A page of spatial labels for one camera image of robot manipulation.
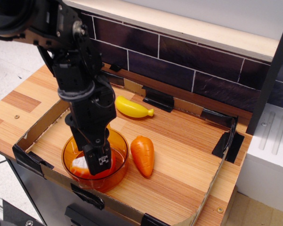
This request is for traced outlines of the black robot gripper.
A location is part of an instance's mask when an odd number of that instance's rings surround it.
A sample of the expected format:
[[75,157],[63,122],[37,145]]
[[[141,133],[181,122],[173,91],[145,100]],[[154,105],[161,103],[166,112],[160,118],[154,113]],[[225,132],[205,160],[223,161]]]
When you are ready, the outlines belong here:
[[116,118],[115,92],[109,80],[97,75],[87,89],[66,92],[58,89],[59,97],[68,102],[71,113],[65,118],[91,175],[111,168],[112,151],[107,125]]

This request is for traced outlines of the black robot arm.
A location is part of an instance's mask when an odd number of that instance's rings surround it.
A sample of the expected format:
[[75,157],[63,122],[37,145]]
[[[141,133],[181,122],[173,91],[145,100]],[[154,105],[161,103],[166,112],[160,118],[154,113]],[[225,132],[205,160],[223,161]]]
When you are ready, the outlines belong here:
[[0,0],[0,40],[38,48],[59,97],[69,104],[65,122],[89,172],[110,169],[107,125],[116,117],[115,92],[78,13],[61,0]]

